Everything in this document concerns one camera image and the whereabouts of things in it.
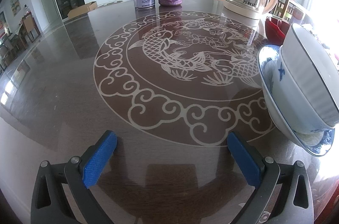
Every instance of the blue gripper pad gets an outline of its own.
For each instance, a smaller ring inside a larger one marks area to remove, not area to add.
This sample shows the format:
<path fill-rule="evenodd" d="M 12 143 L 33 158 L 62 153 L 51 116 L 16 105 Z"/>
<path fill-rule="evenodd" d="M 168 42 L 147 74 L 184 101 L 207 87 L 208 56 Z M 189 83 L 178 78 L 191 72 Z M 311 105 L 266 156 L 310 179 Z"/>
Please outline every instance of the blue gripper pad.
<path fill-rule="evenodd" d="M 109 131 L 107 136 L 100 139 L 97 144 L 93 146 L 96 147 L 96 150 L 83 168 L 82 180 L 86 188 L 97 183 L 102 170 L 117 146 L 117 136 Z"/>
<path fill-rule="evenodd" d="M 261 170 L 244 144 L 234 132 L 228 134 L 227 145 L 229 151 L 245 176 L 247 183 L 257 188 L 261 182 Z"/>

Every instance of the kettle base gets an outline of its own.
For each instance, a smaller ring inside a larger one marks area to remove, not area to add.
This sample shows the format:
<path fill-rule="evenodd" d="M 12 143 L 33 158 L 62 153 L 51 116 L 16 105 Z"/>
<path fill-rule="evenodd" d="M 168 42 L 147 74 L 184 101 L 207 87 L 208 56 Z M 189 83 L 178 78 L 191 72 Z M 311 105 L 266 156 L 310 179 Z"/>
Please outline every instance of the kettle base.
<path fill-rule="evenodd" d="M 255 19 L 255 20 L 259 20 L 260 17 L 262 16 L 261 13 L 256 13 L 256 12 L 253 12 L 251 10 L 242 8 L 242 7 L 235 5 L 235 4 L 233 4 L 233 3 L 231 3 L 227 0 L 224 0 L 224 7 L 226 9 L 236 13 L 236 14 L 239 14 L 239 15 L 251 18 L 251 19 Z"/>

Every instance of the red bowl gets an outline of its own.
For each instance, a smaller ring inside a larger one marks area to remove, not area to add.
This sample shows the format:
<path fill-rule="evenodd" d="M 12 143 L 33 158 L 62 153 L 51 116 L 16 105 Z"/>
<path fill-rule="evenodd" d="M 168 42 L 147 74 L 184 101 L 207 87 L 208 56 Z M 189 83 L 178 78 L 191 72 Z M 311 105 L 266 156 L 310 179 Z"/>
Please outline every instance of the red bowl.
<path fill-rule="evenodd" d="M 272 44 L 281 46 L 289 27 L 290 24 L 287 21 L 269 16 L 265 21 L 266 37 Z"/>

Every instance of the white bowl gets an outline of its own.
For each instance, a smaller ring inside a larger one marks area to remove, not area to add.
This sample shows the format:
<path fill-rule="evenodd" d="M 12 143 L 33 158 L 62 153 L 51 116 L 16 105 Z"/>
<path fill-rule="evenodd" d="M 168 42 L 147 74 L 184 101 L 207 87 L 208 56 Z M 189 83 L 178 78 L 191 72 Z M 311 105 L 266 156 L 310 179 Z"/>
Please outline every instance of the white bowl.
<path fill-rule="evenodd" d="M 292 24 L 281 54 L 311 106 L 334 127 L 339 123 L 339 74 L 323 46 L 305 28 Z"/>
<path fill-rule="evenodd" d="M 294 81 L 279 49 L 279 57 L 272 74 L 272 96 L 290 127 L 302 134 L 313 134 L 331 129 L 319 117 Z"/>
<path fill-rule="evenodd" d="M 293 131 L 272 97 L 270 90 L 272 87 L 272 74 L 278 57 L 279 47 L 275 45 L 264 46 L 258 53 L 259 74 L 268 113 L 276 127 L 293 143 L 301 146 L 313 156 L 324 156 L 332 147 L 335 129 L 314 134 L 300 134 Z"/>

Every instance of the table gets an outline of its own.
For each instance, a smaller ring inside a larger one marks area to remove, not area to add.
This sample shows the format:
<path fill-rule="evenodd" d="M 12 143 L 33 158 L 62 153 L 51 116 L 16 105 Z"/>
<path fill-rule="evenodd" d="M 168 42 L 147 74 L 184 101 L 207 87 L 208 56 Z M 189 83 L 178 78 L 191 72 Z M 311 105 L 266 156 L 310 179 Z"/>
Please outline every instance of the table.
<path fill-rule="evenodd" d="M 304 162 L 316 218 L 338 185 L 338 141 L 316 158 L 275 128 L 256 63 L 263 28 L 222 2 L 183 0 L 119 3 L 54 30 L 0 108 L 15 130 L 0 149 L 11 162 L 2 179 L 29 207 L 41 161 L 68 161 L 111 129 L 118 145 L 91 191 L 115 223 L 229 223 L 253 192 L 226 146 L 237 130 L 263 156 Z"/>

